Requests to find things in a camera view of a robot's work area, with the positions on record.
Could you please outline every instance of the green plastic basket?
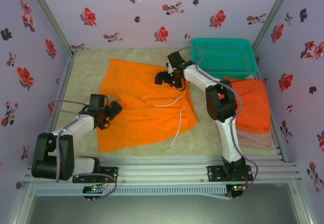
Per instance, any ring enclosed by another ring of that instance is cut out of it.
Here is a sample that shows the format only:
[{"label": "green plastic basket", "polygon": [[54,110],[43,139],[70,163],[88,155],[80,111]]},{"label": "green plastic basket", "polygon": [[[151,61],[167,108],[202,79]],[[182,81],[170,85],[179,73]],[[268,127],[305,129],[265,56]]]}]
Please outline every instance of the green plastic basket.
[{"label": "green plastic basket", "polygon": [[[204,53],[199,67],[215,78],[245,79],[258,72],[253,49],[246,39],[194,38],[191,45]],[[196,63],[201,58],[196,49],[191,49],[191,56]]]}]

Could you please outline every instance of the orange cloth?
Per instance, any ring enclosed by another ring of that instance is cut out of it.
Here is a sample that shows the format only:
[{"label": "orange cloth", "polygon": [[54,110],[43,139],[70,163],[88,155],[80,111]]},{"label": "orange cloth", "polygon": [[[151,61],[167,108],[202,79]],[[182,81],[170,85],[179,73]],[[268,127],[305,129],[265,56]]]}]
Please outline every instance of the orange cloth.
[{"label": "orange cloth", "polygon": [[[99,93],[115,99],[123,107],[110,127],[98,129],[99,152],[114,151],[125,147],[147,145],[174,137],[192,129],[198,120],[190,94],[190,85],[179,92],[168,84],[154,84],[154,78],[166,67],[110,60],[109,70],[101,83]],[[168,105],[181,96],[173,105]]]},{"label": "orange cloth", "polygon": [[253,133],[271,131],[271,112],[268,93],[261,80],[237,80],[228,78],[243,103],[241,114],[236,119],[236,128]]}]

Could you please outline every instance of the beige mat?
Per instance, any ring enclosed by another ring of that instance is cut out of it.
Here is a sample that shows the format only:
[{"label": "beige mat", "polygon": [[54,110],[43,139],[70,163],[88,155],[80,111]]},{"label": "beige mat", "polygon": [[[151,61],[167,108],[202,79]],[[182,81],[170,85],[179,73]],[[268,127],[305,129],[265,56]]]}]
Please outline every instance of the beige mat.
[{"label": "beige mat", "polygon": [[[136,61],[164,66],[167,55],[176,49],[111,49],[111,50],[80,50],[67,85],[65,100],[89,103],[90,94],[99,92],[100,84],[109,68],[111,58]],[[184,59],[190,59],[190,50],[182,51]],[[74,144],[76,156],[175,156],[175,155],[222,155],[222,143],[215,122],[206,110],[205,93],[191,85],[191,95],[195,113],[199,120],[192,130],[178,135],[171,148],[172,139],[147,146],[125,148],[113,152],[99,153],[97,131],[86,133]],[[79,111],[80,105],[63,104],[62,109]],[[74,118],[74,115],[60,113],[56,129],[63,127]],[[242,147],[247,155],[273,155],[275,150],[259,150]]]}]

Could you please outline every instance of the robotic arm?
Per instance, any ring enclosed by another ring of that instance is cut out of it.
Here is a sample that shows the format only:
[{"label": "robotic arm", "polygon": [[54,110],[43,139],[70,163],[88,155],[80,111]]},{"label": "robotic arm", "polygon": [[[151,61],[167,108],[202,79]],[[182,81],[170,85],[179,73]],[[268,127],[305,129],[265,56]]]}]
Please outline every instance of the robotic arm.
[{"label": "robotic arm", "polygon": [[[179,90],[179,88],[184,86],[185,80],[188,80],[206,93],[207,111],[219,129],[223,145],[224,165],[220,168],[222,171],[218,170],[215,173],[215,175],[221,175],[222,177],[217,179],[219,181],[241,180],[242,175],[244,175],[251,180],[252,175],[249,174],[249,172],[251,173],[251,168],[246,165],[245,159],[239,153],[240,149],[235,127],[232,128],[232,133],[236,147],[231,136],[230,122],[236,115],[235,111],[237,109],[234,93],[199,73],[195,63],[191,60],[184,61],[179,52],[171,53],[168,59],[168,72],[159,72],[155,77],[155,84],[165,82]],[[231,87],[231,83],[228,80],[220,82]]]},{"label": "robotic arm", "polygon": [[109,126],[109,122],[122,110],[116,101],[105,104],[104,95],[91,94],[90,103],[79,115],[64,128],[52,133],[41,133],[36,142],[31,173],[33,177],[56,179],[57,157],[50,156],[56,149],[56,139],[59,137],[60,180],[67,181],[81,173],[100,173],[100,162],[96,158],[74,157],[73,143],[85,133],[98,127],[101,130]]}]

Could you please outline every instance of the floral wallpaper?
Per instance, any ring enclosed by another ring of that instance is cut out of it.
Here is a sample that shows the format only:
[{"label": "floral wallpaper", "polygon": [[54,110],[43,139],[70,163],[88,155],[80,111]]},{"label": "floral wallpaper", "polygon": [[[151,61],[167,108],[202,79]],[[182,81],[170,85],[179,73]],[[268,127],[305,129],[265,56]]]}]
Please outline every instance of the floral wallpaper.
[{"label": "floral wallpaper", "polygon": [[0,223],[9,223],[68,53],[34,0],[0,3]]},{"label": "floral wallpaper", "polygon": [[[183,47],[195,37],[246,38],[253,43],[275,0],[46,2],[70,45],[104,49]],[[279,27],[274,40],[280,33]]]},{"label": "floral wallpaper", "polygon": [[316,223],[324,220],[324,13],[319,1],[286,0],[256,51],[278,131],[289,160],[303,174]]}]

